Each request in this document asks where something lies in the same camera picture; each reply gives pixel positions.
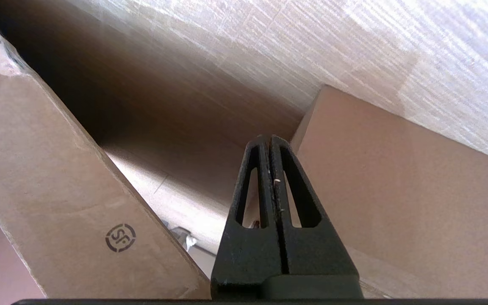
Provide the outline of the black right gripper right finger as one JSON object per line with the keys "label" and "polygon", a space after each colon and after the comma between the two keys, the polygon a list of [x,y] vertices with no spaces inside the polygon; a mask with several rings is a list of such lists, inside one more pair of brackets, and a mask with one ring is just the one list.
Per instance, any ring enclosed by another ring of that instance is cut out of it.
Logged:
{"label": "black right gripper right finger", "polygon": [[363,299],[360,276],[287,141],[270,141],[281,274],[271,299]]}

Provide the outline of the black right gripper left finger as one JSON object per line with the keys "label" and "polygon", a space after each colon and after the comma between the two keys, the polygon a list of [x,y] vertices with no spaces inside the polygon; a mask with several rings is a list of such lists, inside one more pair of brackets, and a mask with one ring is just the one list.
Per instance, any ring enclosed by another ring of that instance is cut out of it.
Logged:
{"label": "black right gripper left finger", "polygon": [[[287,299],[282,212],[271,158],[274,138],[258,136],[246,146],[213,267],[212,299]],[[244,226],[253,170],[258,176],[259,228]]]}

